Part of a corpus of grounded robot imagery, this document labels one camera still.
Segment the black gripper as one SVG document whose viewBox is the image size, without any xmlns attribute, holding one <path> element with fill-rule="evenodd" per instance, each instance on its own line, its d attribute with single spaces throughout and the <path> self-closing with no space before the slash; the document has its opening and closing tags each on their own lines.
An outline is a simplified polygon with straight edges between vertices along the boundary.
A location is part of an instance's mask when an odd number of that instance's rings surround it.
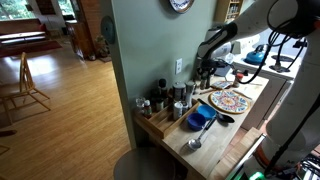
<svg viewBox="0 0 320 180">
<path fill-rule="evenodd" d="M 198 59 L 198 67 L 196 74 L 198 79 L 207 79 L 210 75 L 214 74 L 217 68 L 224 68 L 225 63 L 219 59 Z"/>
</svg>

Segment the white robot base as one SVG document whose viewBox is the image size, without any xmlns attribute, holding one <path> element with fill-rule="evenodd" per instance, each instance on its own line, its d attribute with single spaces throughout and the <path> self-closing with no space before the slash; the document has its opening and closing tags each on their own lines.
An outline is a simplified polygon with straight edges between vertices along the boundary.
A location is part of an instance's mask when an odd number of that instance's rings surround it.
<svg viewBox="0 0 320 180">
<path fill-rule="evenodd" d="M 306 36 L 307 50 L 294 83 L 266 125 L 267 137 L 244 163 L 248 176 L 288 179 L 320 142 L 320 31 Z"/>
</svg>

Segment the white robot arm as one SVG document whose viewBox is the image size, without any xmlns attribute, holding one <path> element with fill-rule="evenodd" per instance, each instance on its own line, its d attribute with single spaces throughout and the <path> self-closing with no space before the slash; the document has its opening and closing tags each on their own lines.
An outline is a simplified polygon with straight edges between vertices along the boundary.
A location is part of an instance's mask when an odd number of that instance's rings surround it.
<svg viewBox="0 0 320 180">
<path fill-rule="evenodd" d="M 319 55 L 311 54 L 319 43 L 320 0 L 257 0 L 238 18 L 224 25 L 198 47 L 198 56 L 207 58 L 224 43 L 249 37 L 270 28 L 280 34 L 308 39 L 307 55 L 300 70 L 314 77 L 319 72 Z"/>
</svg>

